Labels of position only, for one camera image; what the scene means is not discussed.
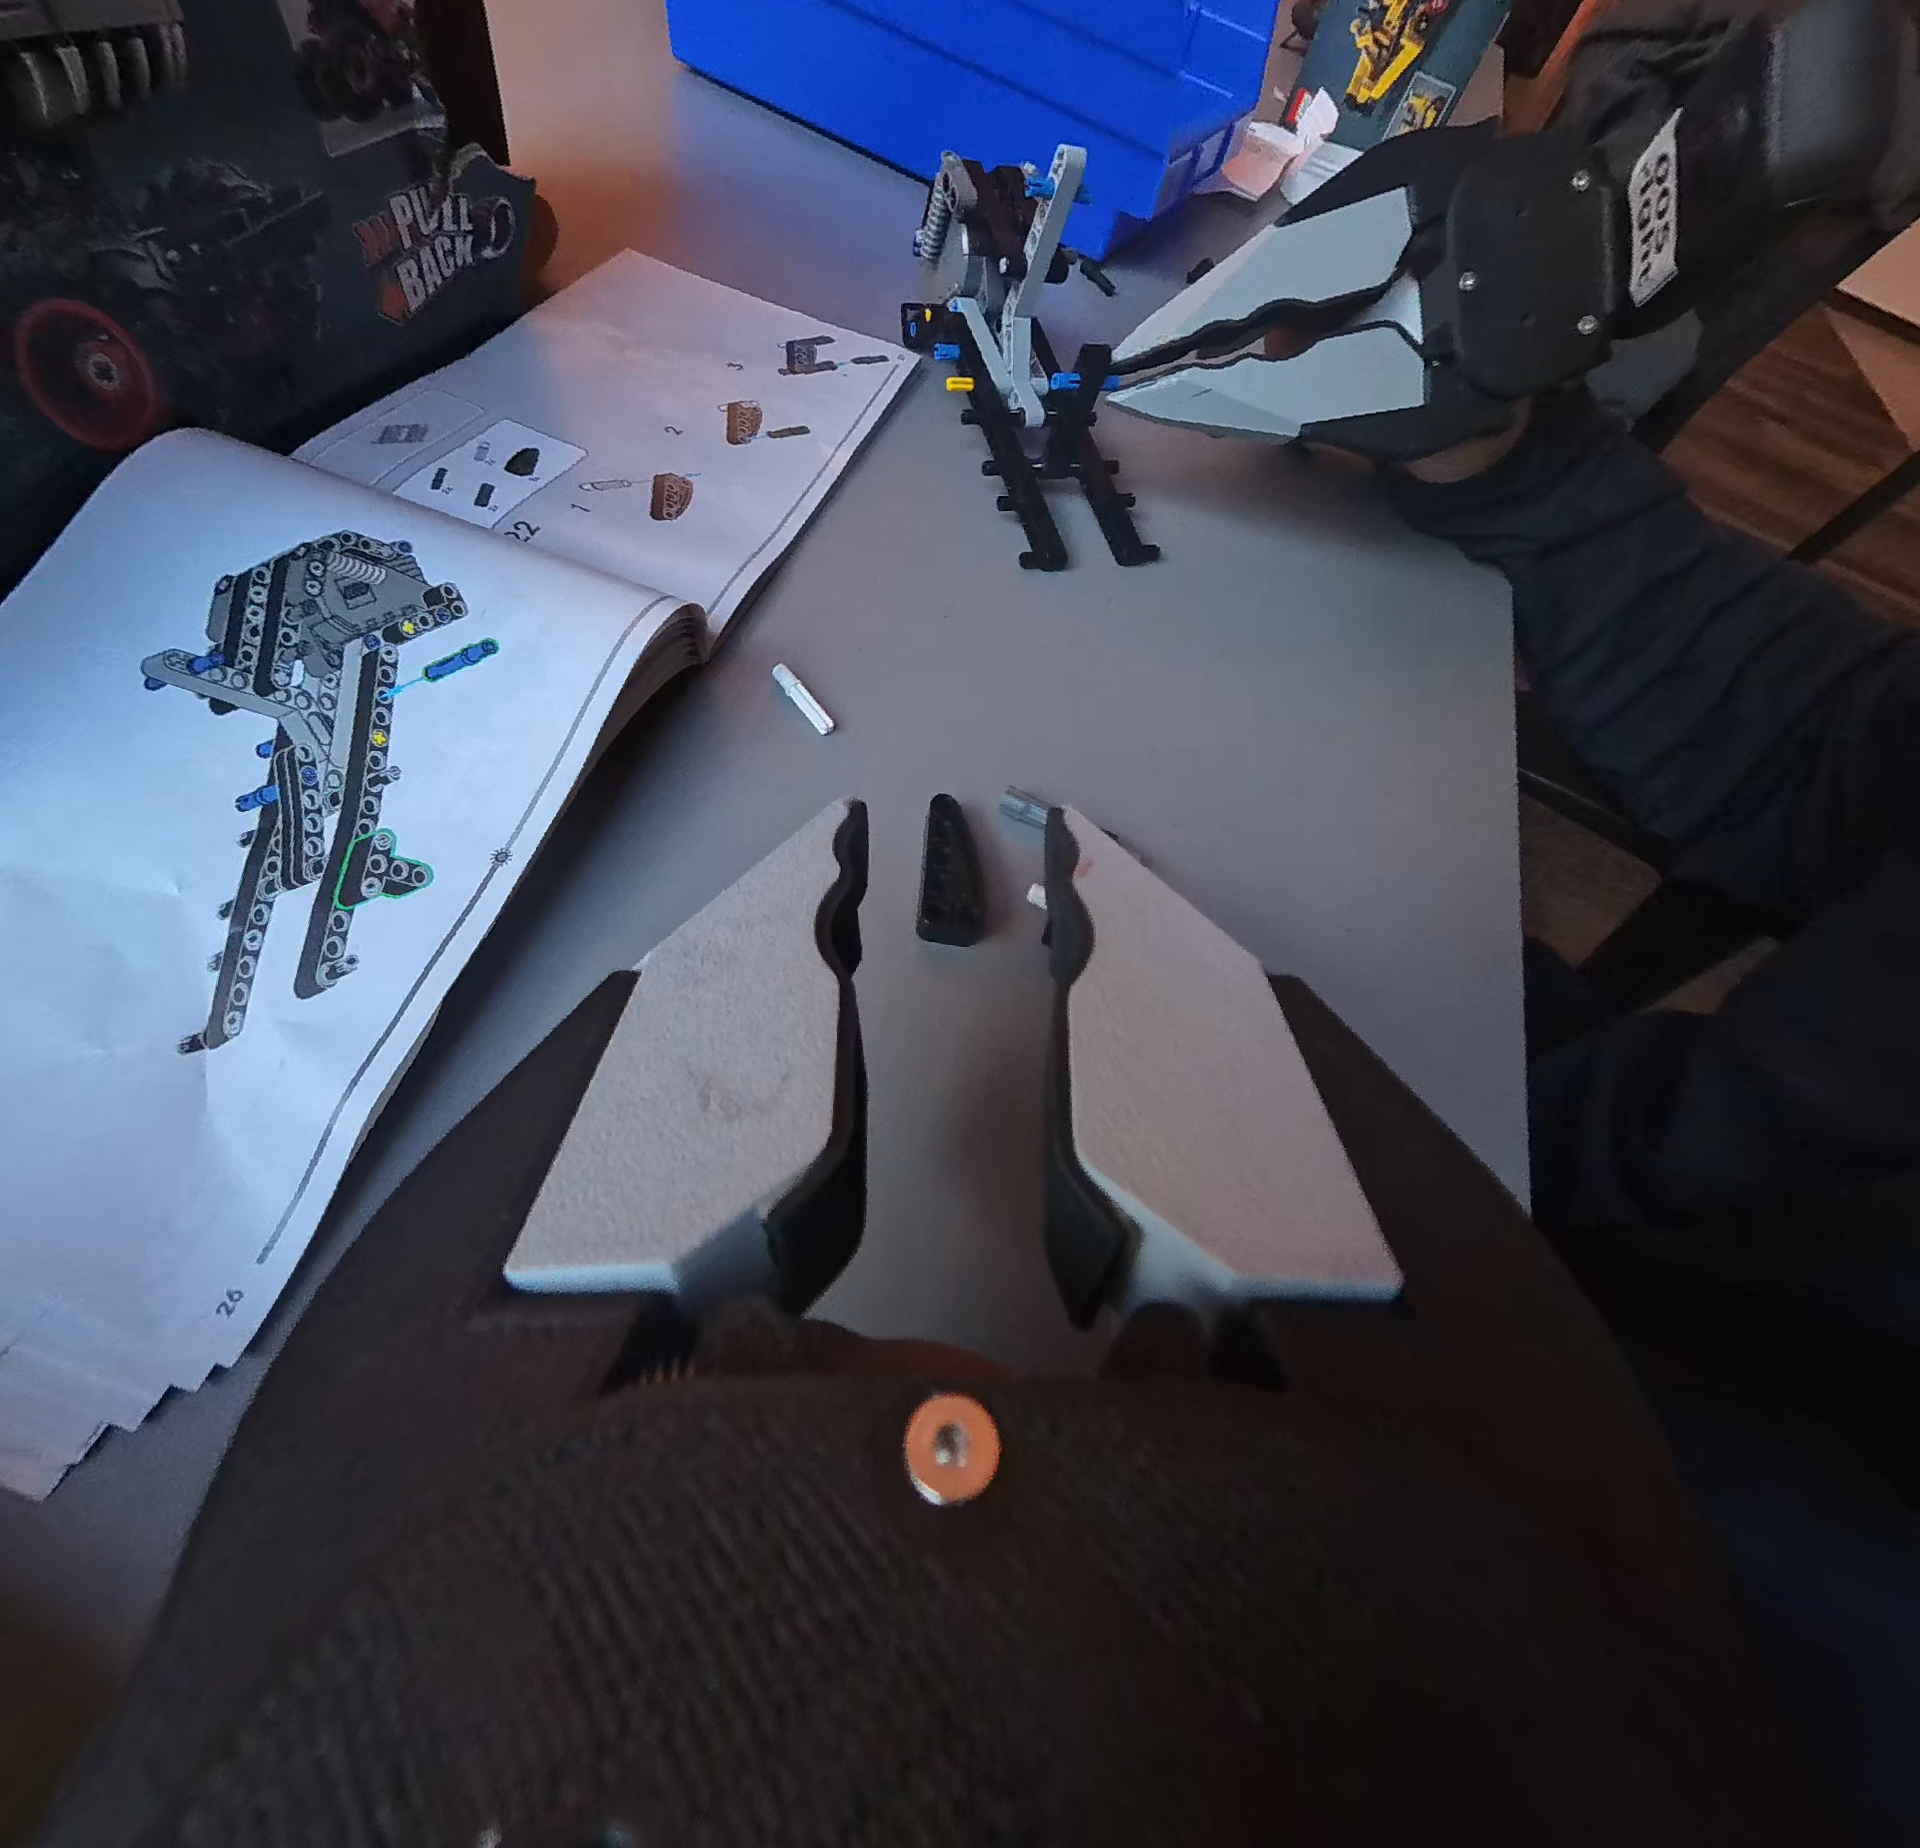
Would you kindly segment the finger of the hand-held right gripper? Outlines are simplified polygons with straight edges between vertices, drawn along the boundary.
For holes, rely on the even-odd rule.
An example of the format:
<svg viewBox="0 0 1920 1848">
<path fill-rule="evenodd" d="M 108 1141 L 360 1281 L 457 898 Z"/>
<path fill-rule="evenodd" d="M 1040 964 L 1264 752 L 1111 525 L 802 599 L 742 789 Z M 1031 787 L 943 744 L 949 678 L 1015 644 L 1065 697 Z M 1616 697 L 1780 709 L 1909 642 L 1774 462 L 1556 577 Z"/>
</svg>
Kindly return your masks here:
<svg viewBox="0 0 1920 1848">
<path fill-rule="evenodd" d="M 1449 183 L 1408 183 L 1323 211 L 1292 211 L 1164 301 L 1111 349 L 1115 365 L 1221 365 L 1271 331 L 1316 346 L 1395 325 L 1426 359 L 1454 359 L 1454 325 L 1426 320 L 1422 274 L 1445 245 Z"/>
<path fill-rule="evenodd" d="M 1241 353 L 1108 391 L 1115 411 L 1213 435 L 1292 439 L 1308 425 L 1408 413 L 1426 401 L 1422 301 L 1395 278 L 1339 334 L 1296 357 Z"/>
</svg>

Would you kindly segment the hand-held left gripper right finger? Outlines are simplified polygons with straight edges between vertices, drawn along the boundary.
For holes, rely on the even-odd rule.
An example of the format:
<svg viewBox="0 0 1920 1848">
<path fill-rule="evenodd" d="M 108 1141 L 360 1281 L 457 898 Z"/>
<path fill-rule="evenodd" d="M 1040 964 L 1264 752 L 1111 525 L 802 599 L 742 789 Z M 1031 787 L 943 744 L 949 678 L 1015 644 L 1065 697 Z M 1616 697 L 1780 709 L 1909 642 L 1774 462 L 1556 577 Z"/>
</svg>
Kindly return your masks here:
<svg viewBox="0 0 1920 1848">
<path fill-rule="evenodd" d="M 1395 1300 L 1260 961 L 1078 809 L 1049 811 L 1044 904 L 1044 1256 L 1072 1325 Z"/>
</svg>

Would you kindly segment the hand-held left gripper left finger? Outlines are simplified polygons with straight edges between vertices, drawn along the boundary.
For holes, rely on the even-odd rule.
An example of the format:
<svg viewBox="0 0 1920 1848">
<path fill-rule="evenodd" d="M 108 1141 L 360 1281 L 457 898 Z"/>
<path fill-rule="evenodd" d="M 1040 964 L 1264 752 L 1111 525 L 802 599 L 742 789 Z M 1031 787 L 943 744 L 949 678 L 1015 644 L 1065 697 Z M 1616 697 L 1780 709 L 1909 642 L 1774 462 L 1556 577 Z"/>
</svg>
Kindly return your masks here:
<svg viewBox="0 0 1920 1848">
<path fill-rule="evenodd" d="M 635 971 L 510 1250 L 523 1294 L 814 1308 L 865 1234 L 871 809 L 833 799 Z"/>
</svg>

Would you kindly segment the black and grey lego assembly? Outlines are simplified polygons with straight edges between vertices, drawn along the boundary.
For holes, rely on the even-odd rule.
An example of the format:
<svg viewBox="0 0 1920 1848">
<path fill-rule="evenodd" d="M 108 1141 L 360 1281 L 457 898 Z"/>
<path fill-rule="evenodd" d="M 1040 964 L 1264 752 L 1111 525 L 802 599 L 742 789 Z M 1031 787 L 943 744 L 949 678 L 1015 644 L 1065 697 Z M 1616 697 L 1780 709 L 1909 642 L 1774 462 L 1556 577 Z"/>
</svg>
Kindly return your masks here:
<svg viewBox="0 0 1920 1848">
<path fill-rule="evenodd" d="M 1080 488 L 1115 564 L 1163 558 L 1139 534 L 1136 498 L 1115 487 L 1115 462 L 1093 435 L 1111 349 L 1087 346 L 1063 365 L 1037 320 L 1037 292 L 1078 267 L 1063 230 L 1087 197 L 1080 178 L 1087 150 L 1074 145 L 1049 163 L 998 167 L 943 150 L 915 257 L 933 269 L 957 245 L 957 281 L 944 301 L 898 306 L 903 349 L 944 369 L 965 425 L 986 444 L 982 474 L 998 482 L 998 512 L 1025 530 L 1025 568 L 1072 564 L 1049 482 Z"/>
</svg>

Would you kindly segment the black curved lego beam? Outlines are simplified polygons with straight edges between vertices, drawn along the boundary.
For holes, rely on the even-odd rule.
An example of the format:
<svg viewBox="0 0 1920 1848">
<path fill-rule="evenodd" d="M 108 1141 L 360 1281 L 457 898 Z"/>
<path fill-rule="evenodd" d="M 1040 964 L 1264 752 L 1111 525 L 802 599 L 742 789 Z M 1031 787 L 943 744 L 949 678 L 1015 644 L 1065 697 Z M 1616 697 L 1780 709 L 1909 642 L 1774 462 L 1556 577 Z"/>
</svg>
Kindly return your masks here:
<svg viewBox="0 0 1920 1848">
<path fill-rule="evenodd" d="M 977 949 L 986 938 L 986 874 L 951 793 L 933 793 L 926 804 L 915 932 L 936 949 Z"/>
</svg>

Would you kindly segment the person's right forearm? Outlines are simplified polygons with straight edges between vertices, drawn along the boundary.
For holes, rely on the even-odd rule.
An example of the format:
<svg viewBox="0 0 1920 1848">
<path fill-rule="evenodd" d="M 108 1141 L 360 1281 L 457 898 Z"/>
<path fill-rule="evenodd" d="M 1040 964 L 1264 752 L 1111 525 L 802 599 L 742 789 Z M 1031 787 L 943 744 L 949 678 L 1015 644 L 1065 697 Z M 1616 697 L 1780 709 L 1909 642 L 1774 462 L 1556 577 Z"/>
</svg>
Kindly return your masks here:
<svg viewBox="0 0 1920 1848">
<path fill-rule="evenodd" d="M 1508 577 L 1552 730 L 1676 876 L 1917 971 L 1917 630 L 1714 525 L 1585 396 L 1387 488 Z"/>
</svg>

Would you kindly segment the yellow vehicle lego box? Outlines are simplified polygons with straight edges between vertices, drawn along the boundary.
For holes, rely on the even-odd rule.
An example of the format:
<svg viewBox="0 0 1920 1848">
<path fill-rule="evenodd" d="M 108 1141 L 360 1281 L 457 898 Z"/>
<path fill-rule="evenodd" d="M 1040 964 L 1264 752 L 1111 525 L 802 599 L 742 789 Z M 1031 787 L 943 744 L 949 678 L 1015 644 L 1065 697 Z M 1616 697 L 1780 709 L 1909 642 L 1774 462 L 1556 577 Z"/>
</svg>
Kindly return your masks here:
<svg viewBox="0 0 1920 1848">
<path fill-rule="evenodd" d="M 1330 0 L 1283 130 L 1368 150 L 1437 126 L 1508 26 L 1516 0 Z"/>
</svg>

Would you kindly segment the black lego subassembly pale pin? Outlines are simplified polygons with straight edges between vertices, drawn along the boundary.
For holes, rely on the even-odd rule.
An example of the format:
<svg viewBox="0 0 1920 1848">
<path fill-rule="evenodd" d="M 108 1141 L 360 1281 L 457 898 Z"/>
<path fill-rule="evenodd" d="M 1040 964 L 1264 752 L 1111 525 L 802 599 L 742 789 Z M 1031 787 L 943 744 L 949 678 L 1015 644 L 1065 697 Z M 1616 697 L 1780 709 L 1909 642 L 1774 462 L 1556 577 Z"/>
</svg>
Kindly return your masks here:
<svg viewBox="0 0 1920 1848">
<path fill-rule="evenodd" d="M 1005 787 L 1002 797 L 998 797 L 998 811 L 1011 823 L 1044 835 L 1054 804 L 1031 797 L 1029 789 Z M 1049 909 L 1049 887 L 1044 885 L 1029 885 L 1025 898 L 1029 898 L 1029 908 Z"/>
</svg>

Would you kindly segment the lego instruction booklet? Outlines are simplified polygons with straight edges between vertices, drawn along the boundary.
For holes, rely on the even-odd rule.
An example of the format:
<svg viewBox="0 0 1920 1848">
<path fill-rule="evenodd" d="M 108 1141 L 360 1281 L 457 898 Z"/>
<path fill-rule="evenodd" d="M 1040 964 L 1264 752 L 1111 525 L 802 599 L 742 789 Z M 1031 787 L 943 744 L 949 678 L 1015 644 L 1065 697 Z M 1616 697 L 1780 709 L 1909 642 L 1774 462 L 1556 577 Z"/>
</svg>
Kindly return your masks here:
<svg viewBox="0 0 1920 1848">
<path fill-rule="evenodd" d="M 3 1491 L 233 1366 L 586 774 L 912 374 L 628 249 L 3 599 Z"/>
</svg>

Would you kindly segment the dark lego box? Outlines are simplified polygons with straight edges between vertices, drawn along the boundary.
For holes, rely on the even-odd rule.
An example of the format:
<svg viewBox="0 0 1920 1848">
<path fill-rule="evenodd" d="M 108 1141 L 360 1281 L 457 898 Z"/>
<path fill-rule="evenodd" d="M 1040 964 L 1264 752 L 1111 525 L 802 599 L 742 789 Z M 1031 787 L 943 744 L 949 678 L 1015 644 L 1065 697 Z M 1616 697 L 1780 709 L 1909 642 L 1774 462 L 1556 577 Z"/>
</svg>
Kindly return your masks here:
<svg viewBox="0 0 1920 1848">
<path fill-rule="evenodd" d="M 549 249 L 485 0 L 3 0 L 3 589 L 124 450 L 291 450 Z"/>
</svg>

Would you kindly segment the white crumpled paper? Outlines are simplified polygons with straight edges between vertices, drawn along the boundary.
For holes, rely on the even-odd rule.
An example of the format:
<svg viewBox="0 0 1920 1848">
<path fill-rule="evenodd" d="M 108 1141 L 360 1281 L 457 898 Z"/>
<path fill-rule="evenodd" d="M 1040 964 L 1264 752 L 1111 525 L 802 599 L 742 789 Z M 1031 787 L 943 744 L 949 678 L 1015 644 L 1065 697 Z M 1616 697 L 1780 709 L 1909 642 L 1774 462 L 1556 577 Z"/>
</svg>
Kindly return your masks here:
<svg viewBox="0 0 1920 1848">
<path fill-rule="evenodd" d="M 1339 107 L 1323 88 L 1299 90 L 1288 121 L 1245 121 L 1235 134 L 1227 158 L 1192 193 L 1227 193 L 1236 200 L 1264 200 L 1278 193 L 1288 204 L 1304 200 L 1331 183 L 1360 149 L 1337 145 L 1331 130 Z"/>
</svg>

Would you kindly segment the blue plastic bin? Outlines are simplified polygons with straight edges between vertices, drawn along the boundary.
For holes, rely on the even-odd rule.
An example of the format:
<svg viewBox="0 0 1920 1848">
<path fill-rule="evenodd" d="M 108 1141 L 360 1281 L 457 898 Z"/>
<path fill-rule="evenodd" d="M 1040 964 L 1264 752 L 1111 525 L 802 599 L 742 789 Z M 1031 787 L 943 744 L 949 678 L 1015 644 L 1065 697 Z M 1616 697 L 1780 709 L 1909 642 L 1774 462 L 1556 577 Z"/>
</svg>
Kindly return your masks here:
<svg viewBox="0 0 1920 1848">
<path fill-rule="evenodd" d="M 1080 149 L 1065 245 L 1187 200 L 1256 109 L 1283 0 L 664 0 L 690 71 L 907 174 Z"/>
</svg>

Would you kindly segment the person's dark clothing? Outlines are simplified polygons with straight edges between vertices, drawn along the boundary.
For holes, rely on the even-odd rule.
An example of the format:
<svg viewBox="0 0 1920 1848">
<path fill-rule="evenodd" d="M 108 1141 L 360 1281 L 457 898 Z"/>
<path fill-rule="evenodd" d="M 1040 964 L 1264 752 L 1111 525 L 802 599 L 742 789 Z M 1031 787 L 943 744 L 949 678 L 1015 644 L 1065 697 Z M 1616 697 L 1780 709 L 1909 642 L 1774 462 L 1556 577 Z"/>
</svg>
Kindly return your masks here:
<svg viewBox="0 0 1920 1848">
<path fill-rule="evenodd" d="M 1760 1573 L 1917 1596 L 1917 869 L 1714 1014 L 1605 1014 L 1524 946 L 1535 1209 Z"/>
</svg>

